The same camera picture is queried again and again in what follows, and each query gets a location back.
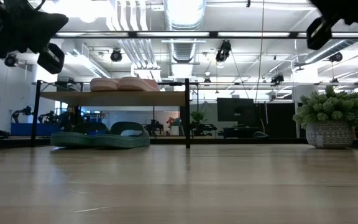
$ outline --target pink slipper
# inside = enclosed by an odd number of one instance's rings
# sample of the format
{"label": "pink slipper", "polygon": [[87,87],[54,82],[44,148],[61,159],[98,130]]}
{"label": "pink slipper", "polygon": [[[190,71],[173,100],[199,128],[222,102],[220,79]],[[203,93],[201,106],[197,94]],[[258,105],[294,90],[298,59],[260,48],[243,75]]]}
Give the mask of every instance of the pink slipper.
{"label": "pink slipper", "polygon": [[91,91],[117,91],[117,78],[94,78],[91,80]]}
{"label": "pink slipper", "polygon": [[124,77],[119,80],[119,91],[160,91],[155,80]]}

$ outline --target computer monitor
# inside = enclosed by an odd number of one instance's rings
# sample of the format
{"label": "computer monitor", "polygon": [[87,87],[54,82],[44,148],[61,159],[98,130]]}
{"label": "computer monitor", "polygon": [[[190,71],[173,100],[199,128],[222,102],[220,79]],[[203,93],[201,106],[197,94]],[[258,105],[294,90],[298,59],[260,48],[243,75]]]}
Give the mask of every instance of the computer monitor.
{"label": "computer monitor", "polygon": [[238,124],[256,127],[253,99],[218,98],[218,121],[237,121]]}

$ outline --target white woven planter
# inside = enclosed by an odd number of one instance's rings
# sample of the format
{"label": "white woven planter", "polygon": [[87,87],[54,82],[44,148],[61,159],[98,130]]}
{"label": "white woven planter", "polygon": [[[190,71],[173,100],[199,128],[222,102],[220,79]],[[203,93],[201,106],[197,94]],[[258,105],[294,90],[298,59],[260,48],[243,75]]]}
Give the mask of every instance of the white woven planter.
{"label": "white woven planter", "polygon": [[353,131],[347,123],[322,122],[306,125],[306,138],[319,149],[344,149],[353,143]]}

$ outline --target green succulent plant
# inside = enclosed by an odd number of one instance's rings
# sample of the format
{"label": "green succulent plant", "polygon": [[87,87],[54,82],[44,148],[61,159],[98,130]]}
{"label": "green succulent plant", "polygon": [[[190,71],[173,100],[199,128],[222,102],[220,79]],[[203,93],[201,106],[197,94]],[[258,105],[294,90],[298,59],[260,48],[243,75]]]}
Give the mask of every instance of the green succulent plant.
{"label": "green succulent plant", "polygon": [[302,96],[303,103],[294,121],[306,128],[307,124],[318,122],[346,122],[358,128],[358,93],[335,93],[333,86],[327,86],[325,94],[313,92],[310,96]]}

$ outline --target wooden table surface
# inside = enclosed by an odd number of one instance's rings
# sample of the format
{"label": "wooden table surface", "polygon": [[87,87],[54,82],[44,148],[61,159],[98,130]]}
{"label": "wooden table surface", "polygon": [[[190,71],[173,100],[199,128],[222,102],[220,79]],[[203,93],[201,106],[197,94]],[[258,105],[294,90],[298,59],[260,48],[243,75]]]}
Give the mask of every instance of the wooden table surface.
{"label": "wooden table surface", "polygon": [[358,150],[0,150],[0,223],[358,223]]}

